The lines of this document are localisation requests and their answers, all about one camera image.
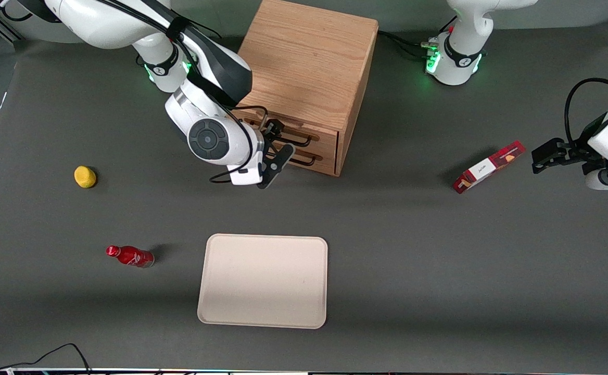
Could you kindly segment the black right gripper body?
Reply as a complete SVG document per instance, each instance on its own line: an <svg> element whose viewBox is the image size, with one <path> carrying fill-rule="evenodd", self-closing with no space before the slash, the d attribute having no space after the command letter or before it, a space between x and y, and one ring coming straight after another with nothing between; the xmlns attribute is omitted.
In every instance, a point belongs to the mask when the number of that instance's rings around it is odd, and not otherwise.
<svg viewBox="0 0 608 375"><path fill-rule="evenodd" d="M259 143L257 149L260 154L258 163L260 178L273 179L280 172L280 164L278 164L278 160L276 159L277 150L273 145L278 136L280 136L280 131L255 131Z"/></svg>

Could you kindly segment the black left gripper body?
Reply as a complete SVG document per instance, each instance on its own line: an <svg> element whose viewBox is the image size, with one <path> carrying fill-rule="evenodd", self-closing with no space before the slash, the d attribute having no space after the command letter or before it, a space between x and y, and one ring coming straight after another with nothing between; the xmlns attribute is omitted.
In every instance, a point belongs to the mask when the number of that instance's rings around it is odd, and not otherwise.
<svg viewBox="0 0 608 375"><path fill-rule="evenodd" d="M606 159L589 146L588 140L588 137L582 136L576 140L569 139L567 142L566 159L563 164L564 166L569 166L581 163L581 171L585 176L607 167Z"/></svg>

